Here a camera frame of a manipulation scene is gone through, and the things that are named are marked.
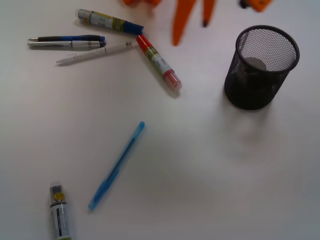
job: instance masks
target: silver pen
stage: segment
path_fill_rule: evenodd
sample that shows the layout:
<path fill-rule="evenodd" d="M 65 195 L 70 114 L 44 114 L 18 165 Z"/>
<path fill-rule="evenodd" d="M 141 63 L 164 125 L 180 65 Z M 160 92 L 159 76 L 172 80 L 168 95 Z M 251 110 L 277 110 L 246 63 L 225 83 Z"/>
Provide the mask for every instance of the silver pen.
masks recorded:
<path fill-rule="evenodd" d="M 38 41 L 38 42 L 28 42 L 28 46 L 32 49 L 61 49 L 61 50 L 90 50 L 102 48 L 106 45 L 102 41 Z"/>

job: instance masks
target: pen holder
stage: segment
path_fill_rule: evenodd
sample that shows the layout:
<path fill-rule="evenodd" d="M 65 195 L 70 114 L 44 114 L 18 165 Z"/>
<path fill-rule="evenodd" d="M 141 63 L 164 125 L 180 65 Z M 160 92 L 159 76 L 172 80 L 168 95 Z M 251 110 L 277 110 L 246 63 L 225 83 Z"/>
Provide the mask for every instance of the pen holder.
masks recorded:
<path fill-rule="evenodd" d="M 299 48 L 284 31 L 252 26 L 238 36 L 224 91 L 235 106 L 257 110 L 275 97 L 299 61 Z"/>

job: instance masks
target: light blue pen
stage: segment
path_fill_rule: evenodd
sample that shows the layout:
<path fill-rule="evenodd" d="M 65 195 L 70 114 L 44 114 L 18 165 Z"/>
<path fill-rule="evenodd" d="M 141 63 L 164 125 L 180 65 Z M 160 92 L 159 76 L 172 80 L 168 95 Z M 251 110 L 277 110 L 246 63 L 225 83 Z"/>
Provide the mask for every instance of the light blue pen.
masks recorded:
<path fill-rule="evenodd" d="M 118 175 L 121 166 L 125 162 L 126 157 L 128 156 L 130 149 L 132 148 L 134 143 L 137 141 L 137 139 L 138 139 L 139 135 L 141 134 L 142 130 L 144 129 L 144 127 L 145 127 L 145 123 L 143 121 L 141 121 L 139 123 L 138 127 L 136 128 L 136 130 L 134 131 L 132 137 L 130 138 L 130 140 L 128 141 L 126 146 L 124 147 L 119 158 L 116 160 L 115 164 L 111 168 L 111 171 L 106 176 L 106 178 L 103 180 L 103 182 L 100 184 L 98 190 L 95 192 L 93 198 L 91 199 L 91 201 L 88 205 L 88 208 L 91 211 L 93 211 L 96 208 L 96 206 L 100 202 L 101 198 L 108 191 L 109 187 L 111 186 L 113 181 L 116 179 L 116 176 Z"/>

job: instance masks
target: red marker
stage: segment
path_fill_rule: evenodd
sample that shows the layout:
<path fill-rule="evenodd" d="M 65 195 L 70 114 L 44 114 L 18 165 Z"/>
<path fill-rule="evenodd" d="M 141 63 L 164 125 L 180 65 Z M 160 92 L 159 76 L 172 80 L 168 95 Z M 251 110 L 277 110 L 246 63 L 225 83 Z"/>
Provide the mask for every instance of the red marker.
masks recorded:
<path fill-rule="evenodd" d="M 161 74 L 164 81 L 169 85 L 170 88 L 179 93 L 182 84 L 180 79 L 175 74 L 175 71 L 170 67 L 170 65 L 164 60 L 164 58 L 158 53 L 158 51 L 154 48 L 154 46 L 152 46 L 145 36 L 139 35 L 136 38 L 136 41 L 154 68 Z"/>

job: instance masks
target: blue cap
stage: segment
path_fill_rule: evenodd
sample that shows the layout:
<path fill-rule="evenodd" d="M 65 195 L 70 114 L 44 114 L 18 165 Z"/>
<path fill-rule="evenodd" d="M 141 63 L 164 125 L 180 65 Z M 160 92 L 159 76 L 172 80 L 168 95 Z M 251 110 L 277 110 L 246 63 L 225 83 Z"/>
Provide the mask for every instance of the blue cap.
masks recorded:
<path fill-rule="evenodd" d="M 144 32 L 144 26 L 125 21 L 123 31 L 128 34 L 140 35 Z"/>

